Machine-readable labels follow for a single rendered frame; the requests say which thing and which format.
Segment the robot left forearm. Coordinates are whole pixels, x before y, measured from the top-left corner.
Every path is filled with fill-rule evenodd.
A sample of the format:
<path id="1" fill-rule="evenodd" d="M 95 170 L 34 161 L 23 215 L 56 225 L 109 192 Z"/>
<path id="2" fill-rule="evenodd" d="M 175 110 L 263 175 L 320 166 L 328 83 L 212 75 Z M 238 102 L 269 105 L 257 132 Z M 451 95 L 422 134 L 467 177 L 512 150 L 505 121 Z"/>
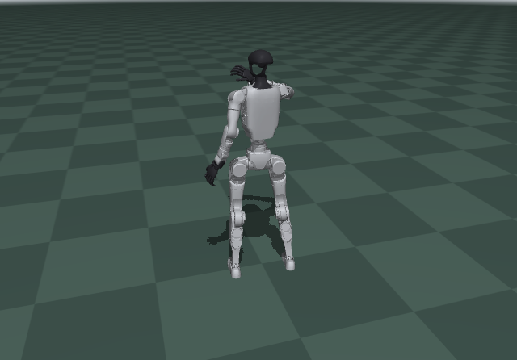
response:
<path id="1" fill-rule="evenodd" d="M 221 145 L 217 151 L 217 155 L 214 161 L 219 165 L 221 161 L 225 161 L 229 157 L 229 151 L 231 146 L 233 145 L 233 140 L 231 138 L 226 137 L 228 132 L 228 126 L 226 125 L 223 131 L 223 135 L 221 137 Z"/>

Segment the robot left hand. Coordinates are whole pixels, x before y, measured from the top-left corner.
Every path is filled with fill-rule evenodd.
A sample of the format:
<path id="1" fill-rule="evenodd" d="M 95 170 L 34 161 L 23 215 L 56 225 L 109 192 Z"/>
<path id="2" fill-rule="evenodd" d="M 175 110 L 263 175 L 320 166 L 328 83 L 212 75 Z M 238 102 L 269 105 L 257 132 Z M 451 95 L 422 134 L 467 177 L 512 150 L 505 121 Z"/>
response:
<path id="1" fill-rule="evenodd" d="M 213 184 L 214 182 L 214 178 L 216 177 L 217 175 L 217 172 L 218 172 L 218 169 L 221 169 L 222 166 L 225 164 L 225 161 L 221 161 L 219 163 L 219 165 L 217 165 L 217 163 L 215 161 L 212 162 L 211 165 L 209 165 L 206 170 L 207 170 L 207 173 L 205 174 L 205 177 L 206 177 L 206 180 L 208 181 L 208 183 L 212 186 L 215 186 Z"/>

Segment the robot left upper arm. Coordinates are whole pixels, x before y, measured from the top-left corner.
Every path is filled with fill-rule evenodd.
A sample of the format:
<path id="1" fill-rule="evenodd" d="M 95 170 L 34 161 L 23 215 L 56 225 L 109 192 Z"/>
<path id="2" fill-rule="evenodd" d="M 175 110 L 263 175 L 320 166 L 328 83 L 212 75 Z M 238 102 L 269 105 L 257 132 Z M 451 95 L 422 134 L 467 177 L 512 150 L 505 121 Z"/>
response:
<path id="1" fill-rule="evenodd" d="M 246 89 L 235 90 L 231 92 L 228 96 L 228 112 L 227 112 L 227 121 L 228 121 L 228 138 L 235 139 L 239 134 L 239 128 L 237 128 L 237 122 L 239 120 L 241 104 L 244 103 L 246 99 Z"/>

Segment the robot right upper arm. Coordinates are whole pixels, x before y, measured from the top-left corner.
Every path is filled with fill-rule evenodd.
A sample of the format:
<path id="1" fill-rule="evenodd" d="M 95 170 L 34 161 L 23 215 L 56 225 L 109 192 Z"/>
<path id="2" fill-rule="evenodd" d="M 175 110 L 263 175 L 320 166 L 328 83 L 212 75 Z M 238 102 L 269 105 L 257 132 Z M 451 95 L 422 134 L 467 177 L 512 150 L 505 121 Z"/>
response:
<path id="1" fill-rule="evenodd" d="M 290 98 L 293 97 L 294 90 L 292 90 L 292 88 L 288 87 L 285 83 L 281 83 L 277 86 L 280 88 L 280 93 L 281 93 L 280 100 L 282 100 L 282 99 L 290 100 Z"/>

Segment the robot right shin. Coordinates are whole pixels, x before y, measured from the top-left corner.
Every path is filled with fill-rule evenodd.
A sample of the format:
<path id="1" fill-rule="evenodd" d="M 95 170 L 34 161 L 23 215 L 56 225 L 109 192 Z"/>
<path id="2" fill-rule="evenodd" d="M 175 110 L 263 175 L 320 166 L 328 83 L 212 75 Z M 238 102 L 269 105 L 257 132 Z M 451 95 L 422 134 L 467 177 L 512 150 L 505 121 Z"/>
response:
<path id="1" fill-rule="evenodd" d="M 278 223 L 280 228 L 280 235 L 284 243 L 286 259 L 288 260 L 290 256 L 292 260 L 292 226 L 290 221 L 288 205 L 285 205 L 285 208 L 287 212 L 287 219 L 282 221 L 278 220 Z"/>

